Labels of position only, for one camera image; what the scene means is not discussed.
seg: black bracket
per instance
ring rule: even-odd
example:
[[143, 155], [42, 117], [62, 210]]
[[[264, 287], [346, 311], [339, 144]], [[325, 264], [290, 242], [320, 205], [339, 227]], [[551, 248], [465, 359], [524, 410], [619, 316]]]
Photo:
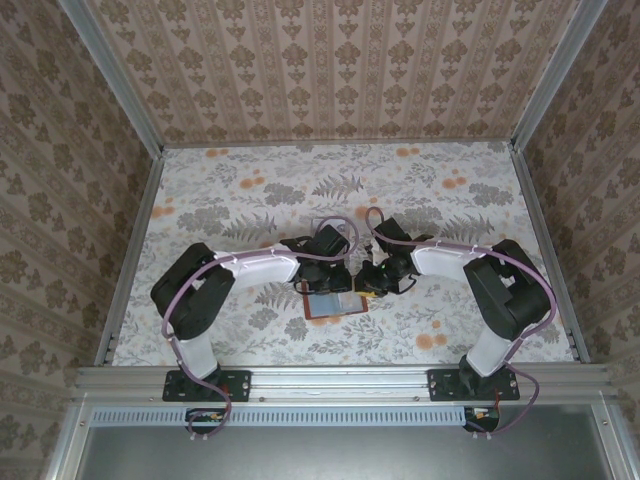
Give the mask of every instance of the black bracket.
[[502, 368], [496, 373], [482, 379], [482, 385], [475, 392], [469, 393], [460, 379], [459, 368], [440, 368], [427, 370], [429, 398], [432, 402], [451, 401], [495, 401], [499, 397], [503, 400], [520, 400], [520, 390], [516, 374]]
[[[251, 371], [222, 370], [216, 385], [232, 402], [248, 402], [251, 392]], [[222, 402], [213, 390], [194, 383], [182, 370], [167, 372], [162, 391], [165, 402]]]

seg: patterned wall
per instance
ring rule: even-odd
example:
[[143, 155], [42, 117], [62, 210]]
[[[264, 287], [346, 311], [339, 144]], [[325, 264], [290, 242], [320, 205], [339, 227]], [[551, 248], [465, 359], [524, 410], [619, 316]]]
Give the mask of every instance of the patterned wall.
[[577, 0], [88, 0], [164, 142], [507, 138]]
[[36, 478], [93, 363], [150, 159], [55, 2], [0, 2], [0, 477]]
[[640, 2], [609, 1], [526, 156], [589, 350], [640, 439]]

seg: cable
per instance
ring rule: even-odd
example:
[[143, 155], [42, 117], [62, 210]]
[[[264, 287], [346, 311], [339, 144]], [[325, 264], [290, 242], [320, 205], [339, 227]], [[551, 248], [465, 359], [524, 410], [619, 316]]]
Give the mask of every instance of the cable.
[[[336, 255], [335, 257], [323, 257], [321, 255], [312, 255], [310, 253], [298, 253], [298, 252], [292, 252], [291, 250], [275, 250], [275, 249], [273, 249], [273, 250], [270, 251], [270, 254], [271, 255], [281, 255], [281, 256], [285, 256], [285, 257], [294, 257], [294, 258], [309, 258], [311, 260], [322, 260], [322, 261], [325, 261], [325, 262], [327, 262], [327, 261], [328, 262], [333, 262], [333, 261], [344, 260], [349, 255], [351, 255], [356, 250], [356, 248], [358, 247], [358, 243], [360, 241], [360, 234], [358, 232], [358, 227], [356, 226], [356, 224], [351, 219], [349, 219], [347, 217], [339, 216], [339, 215], [331, 216], [331, 217], [327, 217], [327, 218], [323, 219], [322, 222], [321, 222], [321, 225], [324, 224], [327, 220], [331, 220], [331, 219], [343, 220], [346, 223], [348, 223], [351, 226], [351, 228], [353, 228], [353, 231], [355, 233], [355, 239], [354, 239], [354, 242], [353, 242], [353, 245], [351, 246], [351, 248], [349, 248], [349, 250], [347, 250], [345, 253], [342, 253], [340, 255]], [[193, 282], [195, 282], [203, 274], [205, 274], [206, 272], [208, 272], [212, 268], [217, 267], [221, 263], [235, 262], [237, 260], [243, 260], [245, 258], [260, 257], [260, 256], [264, 256], [264, 255], [265, 255], [265, 250], [254, 250], [254, 251], [251, 251], [251, 252], [236, 253], [236, 254], [233, 254], [233, 255], [228, 255], [226, 257], [217, 258], [217, 259], [215, 259], [215, 260], [203, 265], [193, 275], [191, 275], [187, 279], [187, 281], [180, 287], [180, 289], [178, 290], [176, 295], [173, 297], [173, 299], [169, 303], [169, 306], [167, 307], [167, 310], [166, 310], [166, 312], [164, 314], [164, 317], [162, 319], [162, 326], [160, 327], [160, 332], [161, 332], [162, 336], [169, 341], [169, 344], [171, 345], [171, 348], [173, 349], [173, 352], [175, 353], [176, 358], [178, 359], [178, 365], [180, 366], [180, 368], [182, 368], [182, 370], [184, 371], [185, 375], [187, 375], [187, 377], [189, 377], [189, 379], [191, 381], [193, 381], [194, 383], [197, 383], [198, 385], [201, 385], [201, 386], [203, 386], [205, 388], [209, 388], [209, 389], [213, 390], [214, 392], [216, 392], [218, 395], [220, 395], [222, 397], [222, 399], [225, 402], [225, 415], [222, 418], [222, 420], [220, 421], [220, 424], [217, 427], [215, 427], [207, 435], [208, 437], [216, 435], [217, 433], [220, 432], [220, 430], [222, 430], [222, 428], [224, 428], [224, 425], [227, 423], [227, 421], [229, 419], [229, 416], [231, 415], [231, 408], [232, 408], [231, 407], [231, 399], [229, 398], [229, 395], [227, 395], [224, 391], [222, 391], [216, 385], [214, 385], [212, 383], [209, 383], [209, 382], [205, 382], [204, 380], [199, 379], [189, 369], [189, 367], [184, 362], [184, 359], [182, 358], [182, 355], [180, 354], [180, 350], [178, 348], [178, 339], [177, 339], [177, 337], [175, 336], [174, 333], [169, 332], [169, 319], [171, 318], [171, 315], [173, 314], [173, 311], [175, 310], [176, 306], [178, 305], [178, 302], [182, 299], [182, 297], [184, 296], [186, 291], [191, 287], [191, 285], [193, 285]], [[194, 438], [195, 438], [195, 436], [197, 436], [197, 434], [195, 432], [193, 432], [193, 430], [191, 430], [190, 433], [192, 434], [192, 437], [194, 437]]]
[[193, 412], [191, 414], [191, 416], [189, 417], [189, 422], [187, 423], [187, 430], [191, 434], [191, 440], [195, 440], [195, 438], [198, 435], [201, 435], [203, 440], [207, 440], [209, 438], [209, 435], [215, 435], [220, 430], [222, 430], [222, 422], [221, 422], [209, 433], [199, 434], [199, 433], [194, 432], [193, 431], [193, 421], [196, 418], [204, 417], [205, 415], [211, 415], [211, 412], [208, 411], [208, 410], [206, 410], [206, 411], [203, 410], [203, 411], [200, 411], [200, 412]]
[[[525, 273], [528, 273], [531, 277], [533, 277], [534, 280], [536, 280], [540, 286], [542, 287], [542, 289], [544, 290], [544, 292], [547, 294], [547, 297], [549, 297], [549, 305], [550, 305], [550, 310], [549, 310], [549, 315], [547, 316], [547, 318], [544, 319], [544, 321], [542, 321], [541, 323], [539, 323], [537, 326], [524, 331], [522, 334], [520, 334], [520, 336], [513, 342], [513, 344], [511, 345], [511, 348], [509, 349], [509, 351], [507, 352], [507, 355], [504, 358], [504, 365], [511, 370], [512, 372], [514, 372], [516, 375], [520, 375], [523, 376], [527, 379], [529, 379], [531, 382], [533, 382], [534, 386], [535, 386], [535, 391], [533, 393], [533, 395], [531, 396], [531, 399], [529, 400], [529, 403], [527, 404], [527, 406], [524, 408], [524, 410], [522, 412], [520, 412], [520, 414], [510, 423], [508, 423], [507, 425], [505, 425], [502, 428], [499, 428], [497, 430], [495, 430], [494, 432], [492, 432], [492, 434], [497, 434], [497, 433], [503, 433], [506, 432], [508, 430], [510, 430], [511, 428], [513, 428], [518, 422], [520, 422], [522, 420], [522, 418], [529, 412], [529, 410], [531, 410], [531, 407], [533, 407], [533, 404], [535, 403], [536, 399], [538, 398], [538, 395], [540, 393], [540, 384], [538, 383], [538, 381], [533, 378], [531, 375], [526, 374], [524, 372], [521, 372], [520, 370], [516, 369], [513, 365], [511, 365], [510, 363], [508, 363], [508, 361], [513, 357], [513, 355], [516, 353], [516, 351], [518, 350], [518, 348], [520, 348], [520, 346], [522, 345], [522, 342], [524, 341], [525, 338], [533, 335], [534, 333], [539, 332], [540, 330], [542, 330], [543, 328], [547, 327], [555, 318], [556, 313], [558, 311], [558, 304], [556, 302], [556, 297], [553, 294], [553, 290], [551, 289], [551, 286], [549, 285], [549, 283], [544, 279], [544, 277], [542, 277], [542, 275], [540, 275], [538, 272], [536, 272], [535, 270], [533, 270], [532, 268], [529, 268], [527, 265], [525, 265], [524, 263], [516, 260], [515, 258], [511, 258], [507, 255], [503, 255], [502, 253], [499, 252], [494, 252], [491, 249], [488, 248], [484, 248], [484, 247], [477, 247], [477, 246], [473, 246], [470, 247], [468, 245], [459, 245], [457, 243], [448, 243], [448, 242], [442, 242], [440, 240], [434, 241], [434, 240], [426, 240], [424, 242], [404, 242], [404, 241], [400, 241], [400, 240], [394, 240], [392, 238], [389, 237], [385, 237], [384, 235], [378, 233], [375, 231], [375, 229], [373, 228], [373, 226], [371, 225], [371, 221], [369, 220], [369, 216], [371, 215], [371, 212], [375, 211], [379, 216], [380, 216], [380, 221], [384, 222], [384, 214], [382, 213], [382, 210], [378, 207], [369, 207], [369, 209], [367, 209], [367, 212], [365, 213], [365, 217], [364, 217], [364, 221], [367, 224], [367, 228], [371, 231], [371, 233], [387, 242], [387, 243], [393, 243], [396, 245], [406, 245], [406, 246], [433, 246], [433, 247], [444, 247], [444, 248], [450, 248], [453, 250], [460, 250], [463, 252], [476, 252], [476, 253], [481, 253], [481, 254], [485, 254], [485, 255], [490, 255], [492, 257], [498, 258], [506, 263], [510, 263], [511, 265], [519, 268], [520, 270], [524, 271]], [[481, 427], [479, 427], [478, 425], [474, 424], [473, 422], [467, 422], [469, 423], [469, 425], [471, 425], [474, 428], [478, 428], [480, 431], [482, 431], [483, 429]], [[490, 434], [488, 432], [484, 432], [485, 435], [487, 435], [488, 437], [490, 436]]]
[[299, 293], [300, 295], [315, 295], [315, 292], [305, 292], [304, 290], [298, 290], [298, 285], [302, 285], [302, 282], [296, 282], [293, 284], [293, 289], [296, 291], [296, 293]]
[[491, 438], [492, 435], [498, 435], [500, 433], [505, 433], [505, 432], [511, 430], [513, 427], [515, 427], [518, 423], [520, 423], [522, 421], [522, 419], [525, 417], [525, 415], [527, 415], [527, 413], [529, 413], [529, 411], [533, 407], [533, 404], [536, 403], [536, 400], [538, 399], [538, 395], [540, 395], [540, 383], [538, 383], [538, 381], [534, 377], [532, 377], [528, 373], [524, 373], [523, 371], [518, 370], [516, 367], [514, 367], [510, 363], [507, 363], [505, 366], [509, 370], [511, 370], [513, 373], [515, 373], [516, 375], [520, 375], [521, 377], [524, 377], [527, 380], [531, 381], [531, 383], [533, 383], [533, 387], [534, 387], [533, 395], [531, 395], [531, 398], [529, 398], [529, 403], [527, 403], [527, 405], [518, 414], [518, 416], [516, 416], [516, 418], [514, 418], [512, 421], [507, 423], [504, 427], [500, 427], [500, 428], [494, 430], [493, 432], [487, 432], [484, 428], [482, 428], [477, 423], [470, 422], [470, 421], [467, 420], [467, 424], [468, 425], [471, 425], [473, 428], [479, 430], [479, 432], [477, 432], [477, 433], [484, 434], [484, 436], [487, 437], [487, 438]]

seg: table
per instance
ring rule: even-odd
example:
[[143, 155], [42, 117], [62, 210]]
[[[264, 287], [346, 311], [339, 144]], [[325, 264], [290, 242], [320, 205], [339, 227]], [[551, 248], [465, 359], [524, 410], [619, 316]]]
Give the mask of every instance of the table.
[[[166, 150], [162, 179], [113, 364], [172, 365], [149, 292], [195, 242], [243, 251], [306, 235], [314, 218], [347, 215], [361, 232], [349, 268], [366, 258], [371, 205], [413, 237], [478, 245], [516, 240], [544, 264], [506, 142], [336, 144]], [[483, 326], [468, 285], [420, 277], [369, 312], [307, 321], [291, 285], [266, 284], [227, 299], [213, 328], [226, 365], [457, 363]], [[573, 360], [560, 318], [515, 361]]]

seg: robotic arm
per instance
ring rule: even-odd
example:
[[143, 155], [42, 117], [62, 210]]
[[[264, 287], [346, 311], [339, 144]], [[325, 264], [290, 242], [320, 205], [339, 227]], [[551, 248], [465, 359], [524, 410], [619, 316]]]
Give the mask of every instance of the robotic arm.
[[[519, 346], [515, 344], [522, 334], [540, 322], [551, 308], [549, 296], [536, 279], [510, 263], [476, 252], [476, 247], [469, 249], [448, 240], [446, 243], [432, 240], [429, 235], [411, 240], [393, 218], [381, 222], [374, 233], [379, 236], [368, 249], [371, 260], [363, 262], [354, 281], [357, 292], [376, 297], [389, 292], [402, 294], [415, 284], [414, 275], [441, 275], [467, 281], [471, 286], [485, 322], [480, 337], [459, 365], [460, 380], [471, 395], [487, 385], [483, 379], [504, 365], [506, 357]], [[426, 240], [431, 240], [429, 246], [406, 244]], [[539, 275], [515, 241], [503, 240], [491, 250]], [[413, 283], [400, 290], [400, 282], [406, 277]]]
[[[523, 332], [550, 309], [542, 286], [504, 261], [450, 242], [431, 240], [429, 246], [395, 244], [394, 241], [411, 242], [411, 237], [393, 218], [374, 230], [389, 241], [378, 237], [370, 247], [372, 260], [363, 262], [354, 280], [357, 293], [374, 297], [402, 294], [408, 288], [401, 290], [400, 282], [408, 277], [415, 283], [413, 276], [419, 275], [442, 275], [469, 282], [486, 324], [476, 344], [460, 361], [460, 380], [472, 395], [482, 389], [483, 379], [503, 366]], [[413, 242], [430, 238], [422, 235]], [[197, 378], [215, 384], [220, 369], [208, 330], [227, 296], [265, 282], [297, 285], [306, 281], [312, 294], [350, 291], [352, 280], [344, 262], [325, 260], [348, 247], [349, 242], [328, 225], [314, 237], [282, 240], [280, 244], [252, 252], [212, 252], [203, 243], [194, 244], [153, 287], [151, 298], [165, 316], [177, 292], [203, 265], [223, 257], [232, 258], [201, 275], [198, 288], [189, 286], [169, 318], [177, 339], [174, 343], [185, 366]], [[500, 242], [492, 251], [516, 259], [537, 273], [525, 252], [512, 240]]]
[[212, 252], [204, 243], [191, 245], [151, 289], [151, 299], [165, 316], [178, 291], [202, 266], [232, 258], [209, 269], [189, 286], [169, 318], [175, 345], [185, 366], [199, 379], [216, 384], [220, 367], [208, 330], [232, 292], [267, 282], [306, 281], [315, 294], [351, 290], [344, 261], [312, 260], [296, 254], [335, 257], [349, 242], [327, 225], [312, 237], [285, 239], [269, 248], [243, 253]]

